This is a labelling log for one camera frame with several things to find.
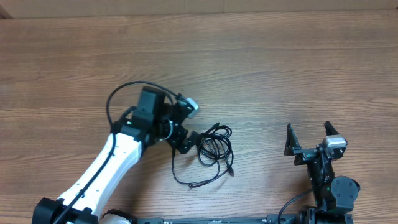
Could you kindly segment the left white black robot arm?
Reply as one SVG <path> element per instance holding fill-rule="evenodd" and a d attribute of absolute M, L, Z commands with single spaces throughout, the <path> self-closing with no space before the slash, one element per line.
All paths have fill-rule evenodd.
<path fill-rule="evenodd" d="M 138 104 L 129 107 L 111 123 L 108 140 L 85 173 L 58 199 L 43 198 L 35 207 L 32 223 L 98 223 L 101 212 L 126 172 L 145 150 L 166 141 L 174 151 L 187 153 L 198 133 L 189 133 L 182 123 L 192 119 L 199 106 L 191 98 L 145 86 Z"/>

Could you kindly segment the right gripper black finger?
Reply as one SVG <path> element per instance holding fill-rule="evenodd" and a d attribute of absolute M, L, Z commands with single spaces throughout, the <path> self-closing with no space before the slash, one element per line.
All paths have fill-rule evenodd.
<path fill-rule="evenodd" d="M 284 154 L 295 155 L 299 150 L 301 150 L 301 146 L 296 135 L 294 134 L 292 125 L 289 123 L 287 125 L 287 138 L 285 142 Z"/>
<path fill-rule="evenodd" d="M 324 123 L 324 127 L 327 136 L 339 135 L 339 132 L 333 127 L 333 125 L 329 121 L 326 121 Z"/>

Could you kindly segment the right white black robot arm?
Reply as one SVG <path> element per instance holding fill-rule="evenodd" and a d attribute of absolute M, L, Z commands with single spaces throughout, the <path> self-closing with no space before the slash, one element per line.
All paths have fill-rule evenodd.
<path fill-rule="evenodd" d="M 353 223 L 349 213 L 354 209 L 360 185 L 347 176 L 336 176 L 332 162 L 343 157 L 348 146 L 347 140 L 326 121 L 326 136 L 313 149 L 301 147 L 291 124 L 287 125 L 284 154 L 294 156 L 296 166 L 307 166 L 311 188 L 290 199 L 277 215 L 278 223 Z M 289 220 L 282 221 L 282 214 L 292 203 L 313 193 L 314 206 L 307 206 Z"/>

